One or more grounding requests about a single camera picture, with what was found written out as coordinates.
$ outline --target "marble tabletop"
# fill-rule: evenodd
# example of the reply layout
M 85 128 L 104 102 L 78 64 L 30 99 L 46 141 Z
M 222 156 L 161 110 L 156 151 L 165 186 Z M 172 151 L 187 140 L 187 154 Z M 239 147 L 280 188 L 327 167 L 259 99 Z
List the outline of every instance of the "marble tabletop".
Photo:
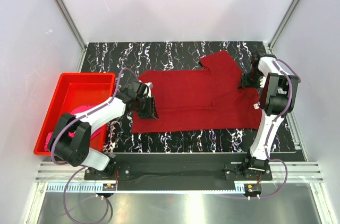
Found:
M 112 72 L 128 67 L 137 75 L 147 70 L 201 69 L 201 57 L 227 50 L 243 71 L 251 68 L 253 51 L 265 53 L 262 42 L 97 42 L 90 43 L 81 72 Z M 127 72 L 121 85 L 132 76 Z M 256 137 L 256 130 L 198 130 L 132 134 L 132 113 L 108 123 L 105 152 L 243 152 Z M 287 121 L 278 129 L 273 151 L 295 152 Z

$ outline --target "red tray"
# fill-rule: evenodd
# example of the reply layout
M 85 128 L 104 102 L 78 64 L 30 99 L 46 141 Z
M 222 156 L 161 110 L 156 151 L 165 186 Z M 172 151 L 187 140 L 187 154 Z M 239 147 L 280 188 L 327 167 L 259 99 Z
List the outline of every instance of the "red tray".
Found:
M 64 73 L 61 74 L 52 101 L 49 105 L 44 124 L 34 148 L 36 155 L 50 156 L 44 150 L 46 136 L 52 132 L 63 113 L 84 105 L 98 105 L 110 97 L 114 91 L 113 73 Z M 101 151 L 106 137 L 106 125 L 101 133 L 91 140 L 91 147 Z

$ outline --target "robotic arm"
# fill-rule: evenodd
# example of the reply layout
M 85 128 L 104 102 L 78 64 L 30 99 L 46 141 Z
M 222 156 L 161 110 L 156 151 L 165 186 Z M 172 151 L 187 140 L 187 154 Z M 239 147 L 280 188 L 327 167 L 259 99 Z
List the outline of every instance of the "robotic arm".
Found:
M 277 64 L 274 55 L 254 53 L 251 64 L 252 70 L 242 75 L 239 88 L 259 88 L 263 76 L 266 78 L 266 83 L 259 99 L 259 108 L 262 110 L 260 127 L 254 143 L 240 166 L 240 172 L 246 178 L 263 175 L 270 170 L 268 160 L 270 149 L 279 125 L 294 108 L 300 80 L 297 75 L 287 75 Z
M 84 116 L 62 134 L 56 143 L 55 154 L 73 167 L 85 165 L 110 177 L 114 172 L 113 158 L 90 147 L 91 134 L 129 111 L 137 111 L 140 118 L 158 119 L 151 88 L 152 83 L 132 81 L 129 87 L 120 89 L 113 99 L 110 97 L 90 110 L 76 115 L 64 113 L 48 144 L 49 151 L 52 151 L 57 136 L 67 124 Z M 71 138 L 68 132 L 75 132 L 74 137 Z

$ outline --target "red shirt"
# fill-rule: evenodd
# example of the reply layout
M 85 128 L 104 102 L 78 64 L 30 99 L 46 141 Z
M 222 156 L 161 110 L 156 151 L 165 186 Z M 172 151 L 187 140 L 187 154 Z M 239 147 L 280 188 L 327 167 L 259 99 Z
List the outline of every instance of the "red shirt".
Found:
M 256 89 L 237 89 L 242 71 L 222 50 L 200 59 L 203 70 L 146 71 L 139 79 L 152 82 L 159 119 L 133 114 L 132 133 L 258 129 L 261 110 Z

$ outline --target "white panel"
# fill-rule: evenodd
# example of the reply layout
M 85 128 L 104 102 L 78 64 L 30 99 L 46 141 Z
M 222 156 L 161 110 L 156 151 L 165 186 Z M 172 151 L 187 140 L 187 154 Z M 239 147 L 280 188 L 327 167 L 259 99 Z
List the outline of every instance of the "white panel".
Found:
M 301 76 L 294 112 L 308 157 L 318 161 L 340 219 L 340 0 L 302 0 L 275 54 Z
M 269 41 L 291 0 L 64 0 L 85 41 Z
M 22 223 L 41 158 L 35 142 L 63 72 L 80 57 L 53 0 L 0 0 L 1 223 Z

